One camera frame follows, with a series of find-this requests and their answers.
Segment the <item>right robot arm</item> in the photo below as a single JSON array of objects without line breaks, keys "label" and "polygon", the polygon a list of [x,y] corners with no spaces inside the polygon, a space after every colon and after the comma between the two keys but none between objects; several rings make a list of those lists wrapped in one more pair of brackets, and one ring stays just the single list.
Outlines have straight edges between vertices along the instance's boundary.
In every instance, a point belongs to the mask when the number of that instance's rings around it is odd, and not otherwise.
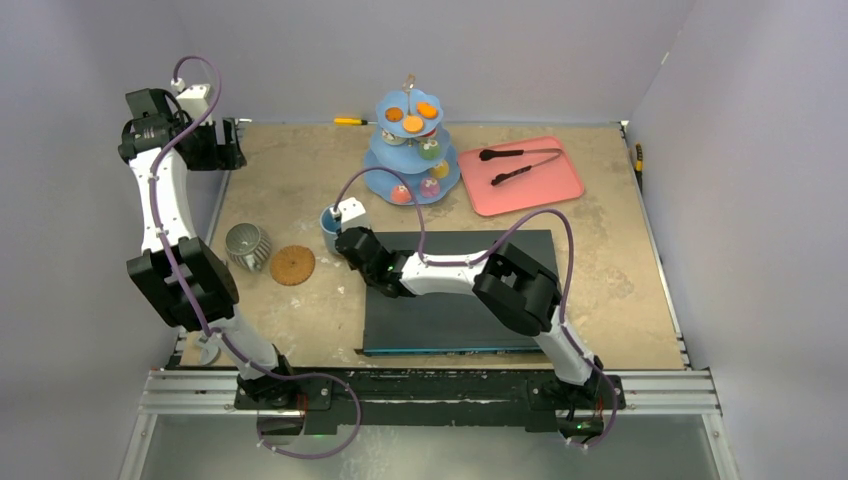
[{"label": "right robot arm", "polygon": [[512,332],[532,339],[551,362],[564,399],[600,402],[616,386],[566,316],[568,286],[511,243],[468,255],[389,250],[365,227],[341,232],[337,252],[372,289],[389,298],[473,296]]}]

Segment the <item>round woven coaster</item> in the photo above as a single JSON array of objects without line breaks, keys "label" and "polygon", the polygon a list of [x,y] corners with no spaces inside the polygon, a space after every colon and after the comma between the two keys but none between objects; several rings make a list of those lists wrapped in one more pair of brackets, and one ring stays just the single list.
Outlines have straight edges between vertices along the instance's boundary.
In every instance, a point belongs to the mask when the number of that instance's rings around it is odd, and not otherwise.
[{"label": "round woven coaster", "polygon": [[270,275],[278,284],[296,286],[310,278],[315,269],[315,255],[307,247],[289,245],[278,250],[270,259]]}]

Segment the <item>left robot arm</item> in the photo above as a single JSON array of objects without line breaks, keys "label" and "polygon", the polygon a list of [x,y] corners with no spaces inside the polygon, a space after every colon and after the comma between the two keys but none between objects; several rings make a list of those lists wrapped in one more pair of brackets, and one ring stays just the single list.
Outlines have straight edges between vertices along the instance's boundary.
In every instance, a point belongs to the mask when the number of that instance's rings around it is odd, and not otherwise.
[{"label": "left robot arm", "polygon": [[139,189],[144,219],[141,253],[127,261],[130,279],[171,327],[200,333],[207,347],[237,366],[240,393],[284,409],[298,382],[283,355],[237,312],[239,293],[224,261],[197,236],[187,200],[190,171],[236,170],[246,164],[237,120],[217,139],[210,85],[178,95],[163,89],[127,94],[132,114],[118,152]]}]

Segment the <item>orange flower cookie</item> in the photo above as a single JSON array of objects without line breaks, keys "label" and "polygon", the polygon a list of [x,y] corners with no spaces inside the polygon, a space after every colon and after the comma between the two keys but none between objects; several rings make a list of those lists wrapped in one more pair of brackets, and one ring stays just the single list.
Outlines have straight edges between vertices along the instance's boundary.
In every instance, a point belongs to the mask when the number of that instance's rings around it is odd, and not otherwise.
[{"label": "orange flower cookie", "polygon": [[416,111],[419,116],[428,120],[436,119],[440,115],[439,108],[429,102],[418,102],[416,104]]}]

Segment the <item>orange round cookie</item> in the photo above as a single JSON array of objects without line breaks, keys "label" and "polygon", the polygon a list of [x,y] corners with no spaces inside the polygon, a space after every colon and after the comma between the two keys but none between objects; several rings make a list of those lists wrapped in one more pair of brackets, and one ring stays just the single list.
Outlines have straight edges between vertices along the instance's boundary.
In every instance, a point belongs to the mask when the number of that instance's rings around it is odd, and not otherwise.
[{"label": "orange round cookie", "polygon": [[410,134],[416,134],[421,132],[425,127],[424,120],[417,115],[407,115],[402,120],[402,128],[405,132]]}]

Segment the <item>grey ribbed cup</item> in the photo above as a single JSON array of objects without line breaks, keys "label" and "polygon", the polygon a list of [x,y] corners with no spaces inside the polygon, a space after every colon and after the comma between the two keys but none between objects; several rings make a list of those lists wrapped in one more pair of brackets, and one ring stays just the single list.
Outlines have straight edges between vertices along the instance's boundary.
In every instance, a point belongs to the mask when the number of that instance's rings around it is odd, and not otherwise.
[{"label": "grey ribbed cup", "polygon": [[262,270],[271,256],[271,250],[268,233],[252,223],[237,224],[225,236],[225,251],[229,260],[253,273]]}]

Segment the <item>blue ceramic mug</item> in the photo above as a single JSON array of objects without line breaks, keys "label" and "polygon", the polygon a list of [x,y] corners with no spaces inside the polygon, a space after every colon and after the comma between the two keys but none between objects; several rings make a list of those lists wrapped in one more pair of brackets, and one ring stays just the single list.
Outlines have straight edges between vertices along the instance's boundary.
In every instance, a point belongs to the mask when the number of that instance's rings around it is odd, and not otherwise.
[{"label": "blue ceramic mug", "polygon": [[341,229],[341,214],[332,205],[322,211],[320,227],[324,246],[327,251],[332,255],[339,256],[336,248],[336,240]]}]

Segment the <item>yellow small cake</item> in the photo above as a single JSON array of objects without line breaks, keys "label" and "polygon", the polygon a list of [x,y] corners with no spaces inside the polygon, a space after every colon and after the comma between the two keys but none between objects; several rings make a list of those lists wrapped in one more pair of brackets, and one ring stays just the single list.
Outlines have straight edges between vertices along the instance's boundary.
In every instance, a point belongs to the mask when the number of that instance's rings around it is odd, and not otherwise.
[{"label": "yellow small cake", "polygon": [[446,178],[450,174],[450,164],[446,160],[441,160],[429,169],[429,174],[436,180]]}]

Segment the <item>orange disc sweet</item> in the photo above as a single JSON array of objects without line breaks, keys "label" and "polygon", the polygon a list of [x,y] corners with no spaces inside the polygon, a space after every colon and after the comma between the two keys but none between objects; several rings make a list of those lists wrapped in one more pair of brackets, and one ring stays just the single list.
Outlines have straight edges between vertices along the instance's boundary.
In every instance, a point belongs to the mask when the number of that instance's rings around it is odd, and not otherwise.
[{"label": "orange disc sweet", "polygon": [[389,107],[384,112],[384,117],[389,122],[400,122],[405,117],[405,112],[399,107]]}]

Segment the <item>blue three-tier cake stand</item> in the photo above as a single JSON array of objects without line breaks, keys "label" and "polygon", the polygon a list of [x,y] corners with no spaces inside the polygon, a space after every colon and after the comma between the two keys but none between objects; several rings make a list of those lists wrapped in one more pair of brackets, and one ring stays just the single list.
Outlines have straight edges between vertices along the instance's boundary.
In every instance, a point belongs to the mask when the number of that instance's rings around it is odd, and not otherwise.
[{"label": "blue three-tier cake stand", "polygon": [[[384,117],[384,112],[389,107],[401,108],[405,112],[405,117],[407,115],[419,116],[416,111],[418,102],[429,102],[440,110],[440,115],[433,120],[420,116],[425,122],[425,127],[419,133],[407,133],[402,128],[402,121],[392,123]],[[376,104],[375,132],[370,137],[369,149],[364,156],[364,167],[368,170],[365,173],[366,186],[391,204],[393,203],[389,199],[390,191],[398,184],[406,186],[413,196],[413,201],[405,205],[414,203],[427,205],[444,198],[459,182],[460,169],[458,152],[453,146],[451,134],[443,125],[443,120],[444,109],[440,100],[436,96],[419,89],[416,86],[416,77],[412,74],[407,76],[401,88],[385,94],[382,100]],[[418,143],[421,142],[418,137],[436,128],[438,132],[433,138],[441,143],[442,158],[435,161],[423,160],[419,157],[417,151]],[[382,129],[406,138],[407,142],[399,146],[385,144],[381,139]],[[450,174],[439,180],[440,195],[435,198],[422,198],[419,194],[419,184],[422,179],[431,177],[429,169],[441,160],[446,160],[450,164]]]}]

